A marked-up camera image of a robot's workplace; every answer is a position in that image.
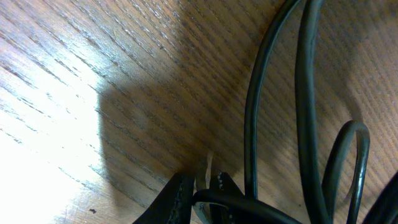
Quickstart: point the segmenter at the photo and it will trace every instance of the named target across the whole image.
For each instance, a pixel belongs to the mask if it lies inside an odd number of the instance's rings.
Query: brown wood surface
[[[1,223],[131,223],[173,173],[243,190],[244,102],[278,1],[0,1]],[[259,112],[259,199],[308,223],[294,103],[303,3],[271,56]],[[315,60],[319,165],[363,119],[359,221],[398,170],[398,2],[325,1]],[[336,223],[353,176],[341,177]],[[198,223],[193,213],[192,222]]]

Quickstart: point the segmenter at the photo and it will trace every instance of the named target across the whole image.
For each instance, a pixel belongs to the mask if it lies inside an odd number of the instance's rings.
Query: wooden surface
[[[246,90],[281,4],[2,0],[1,223],[131,223],[173,173],[203,180],[211,158],[213,172],[230,173],[243,190]],[[302,9],[301,3],[271,56],[258,171],[259,199],[308,223],[294,103]],[[321,172],[346,121],[363,119],[371,132],[359,221],[398,170],[397,11],[395,0],[326,1],[320,19]],[[336,223],[348,213],[354,158],[353,147]]]

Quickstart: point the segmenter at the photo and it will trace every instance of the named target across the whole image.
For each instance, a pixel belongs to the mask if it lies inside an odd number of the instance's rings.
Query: black cord
[[[245,197],[211,190],[198,191],[193,204],[208,202],[234,208],[261,217],[265,222],[298,223],[297,220],[260,202],[257,199],[257,111],[261,86],[272,46],[282,24],[298,1],[287,0],[272,20],[259,48],[246,98],[244,117],[244,186]],[[331,150],[325,175],[320,183],[317,161],[317,128],[313,84],[315,36],[323,0],[308,0],[303,12],[298,35],[295,64],[295,99],[297,114],[298,156],[304,200],[312,223],[333,223],[335,200],[343,163],[354,133],[357,135],[357,156],[353,194],[347,223],[356,223],[361,203],[366,163],[369,154],[369,131],[360,121],[348,121],[337,135]],[[398,172],[383,190],[365,223],[391,223],[398,216]]]

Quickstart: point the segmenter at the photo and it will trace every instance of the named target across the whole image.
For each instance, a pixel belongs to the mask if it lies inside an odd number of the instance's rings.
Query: wood grain
[[[2,223],[131,223],[180,170],[243,190],[243,116],[278,1],[0,2]],[[273,51],[259,113],[259,199],[308,223],[294,63],[303,3]],[[319,165],[362,119],[371,150],[359,221],[398,170],[398,3],[325,1],[315,60]],[[354,144],[335,222],[348,213]],[[192,223],[199,223],[193,213]]]

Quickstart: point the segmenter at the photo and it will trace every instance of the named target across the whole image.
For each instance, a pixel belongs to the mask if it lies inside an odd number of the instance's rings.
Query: black object
[[[192,201],[195,211],[204,211],[210,203],[211,218],[199,214],[204,223],[299,223],[292,217],[257,200],[257,109],[262,81],[272,46],[284,21],[299,0],[287,0],[271,22],[259,48],[246,98],[244,117],[244,186],[245,195],[227,173],[212,177],[210,189],[200,190],[192,196],[193,179],[174,176],[161,191],[148,210],[134,223],[189,223]],[[295,98],[297,113],[298,156],[300,175],[307,212],[311,223],[333,223],[338,182],[343,162],[354,134],[357,137],[357,157],[353,194],[347,223],[356,223],[369,153],[369,131],[360,121],[348,121],[337,135],[328,159],[325,175],[320,182],[317,163],[317,132],[313,86],[313,60],[315,34],[323,0],[308,0],[303,12],[298,35],[295,65]],[[187,180],[181,185],[176,179]],[[183,202],[175,206],[176,198]],[[392,223],[398,216],[398,172],[373,205],[364,223]]]

